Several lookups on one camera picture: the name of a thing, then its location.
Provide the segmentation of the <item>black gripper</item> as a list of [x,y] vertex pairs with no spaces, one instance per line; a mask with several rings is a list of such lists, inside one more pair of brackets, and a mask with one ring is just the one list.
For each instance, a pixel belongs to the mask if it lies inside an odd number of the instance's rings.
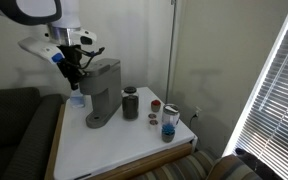
[[57,66],[65,78],[70,82],[72,90],[79,88],[79,81],[82,79],[82,73],[78,69],[82,54],[78,52],[80,45],[74,46],[59,46],[59,49],[64,55],[64,59],[61,60]]

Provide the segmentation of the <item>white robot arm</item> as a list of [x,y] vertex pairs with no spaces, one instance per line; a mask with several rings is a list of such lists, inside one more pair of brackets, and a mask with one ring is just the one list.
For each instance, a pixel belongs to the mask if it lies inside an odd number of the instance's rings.
[[92,45],[97,36],[81,28],[79,0],[0,0],[0,16],[27,26],[46,25],[48,41],[25,38],[18,45],[51,64],[56,64],[71,89],[76,90],[85,76],[83,55],[92,59],[96,53],[81,49]]

